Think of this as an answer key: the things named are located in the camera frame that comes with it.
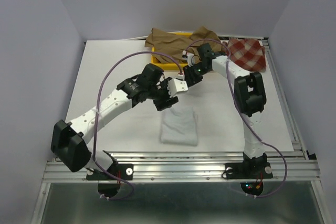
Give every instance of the yellow tray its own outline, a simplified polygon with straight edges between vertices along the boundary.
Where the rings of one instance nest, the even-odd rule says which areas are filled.
[[[175,34],[182,35],[182,36],[185,36],[185,37],[189,37],[193,33],[175,33]],[[160,63],[159,60],[154,57],[154,55],[152,55],[151,63],[154,64],[154,65],[157,65],[158,67],[162,68],[163,70],[178,70],[179,69],[178,66],[175,63]],[[188,64],[187,63],[180,63],[180,65],[181,65],[181,67],[185,67]]]

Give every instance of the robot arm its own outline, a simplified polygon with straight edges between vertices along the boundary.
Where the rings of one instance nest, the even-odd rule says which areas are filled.
[[[201,82],[203,75],[215,71],[227,78],[228,57],[223,52],[213,52],[209,44],[203,44],[197,49],[200,62],[192,61],[193,55],[189,58],[188,66],[184,67],[185,80],[188,87]],[[234,86],[235,104],[242,117],[249,126],[258,134],[260,129],[261,113],[266,104],[266,94],[262,76],[259,72],[250,73],[232,61],[228,63],[229,79]],[[226,170],[223,178],[226,179],[246,179],[256,178],[260,173],[263,178],[272,178],[272,173],[265,173],[265,168],[270,171],[270,164],[267,162],[264,146],[262,142],[253,135],[251,130],[243,123],[245,147],[242,163],[225,164]]]
[[[162,74],[161,68],[148,64],[141,74],[120,83],[100,103],[97,130],[146,99],[152,99],[158,111],[177,103],[176,95],[188,90],[186,82],[170,77],[160,81]],[[96,112],[96,107],[93,107],[68,123],[60,120],[54,126],[51,150],[72,172],[83,167],[99,170],[92,160],[92,150],[87,146],[93,138]],[[105,170],[116,162],[100,150],[96,151],[96,159]]]

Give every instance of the white folded towel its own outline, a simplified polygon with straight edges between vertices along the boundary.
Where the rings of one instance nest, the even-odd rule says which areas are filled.
[[[170,108],[162,113],[161,143],[197,146],[196,117],[192,107]]]

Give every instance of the white table surface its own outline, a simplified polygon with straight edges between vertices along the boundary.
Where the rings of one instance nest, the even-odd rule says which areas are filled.
[[[122,57],[144,48],[144,40],[88,41],[78,72],[66,121],[95,106],[100,83],[109,69]],[[106,81],[104,99],[117,84],[141,73],[150,55],[138,55],[121,63]],[[267,68],[262,73],[267,103],[261,119],[261,138],[281,151],[293,151],[291,137],[281,110],[275,84]],[[165,71],[165,76],[176,72]],[[243,123],[234,108],[227,81],[217,73],[208,73],[201,83],[180,95],[180,106],[192,106],[197,116],[199,144],[196,147],[167,145],[159,141],[161,112],[151,100],[126,111],[98,133],[98,148],[115,152],[242,152]]]

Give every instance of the metal bracket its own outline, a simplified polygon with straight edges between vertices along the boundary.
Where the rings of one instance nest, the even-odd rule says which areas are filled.
[[[249,158],[243,153],[243,161],[238,163],[226,163],[222,173],[224,179],[255,179],[260,175],[264,179],[273,178],[271,164],[267,162],[267,155],[264,153],[258,158]]]
[[[124,180],[133,180],[134,165],[133,164],[116,164],[112,165],[108,172],[116,177]],[[115,180],[103,172],[95,170],[94,172],[88,171],[86,175],[88,181],[98,180]]]
[[[307,151],[307,155],[309,160],[317,160],[315,153],[310,154],[309,151]]]
[[[267,152],[267,161],[272,166],[273,178],[281,181],[284,161],[274,152]],[[284,152],[288,164],[288,181],[320,180],[320,170],[315,160],[305,160],[302,151]],[[115,153],[119,164],[133,164],[133,183],[190,183],[190,182],[247,182],[253,179],[223,179],[224,164],[238,163],[243,159],[239,153]],[[72,173],[61,162],[48,162],[43,183],[96,183],[86,180],[87,170]]]

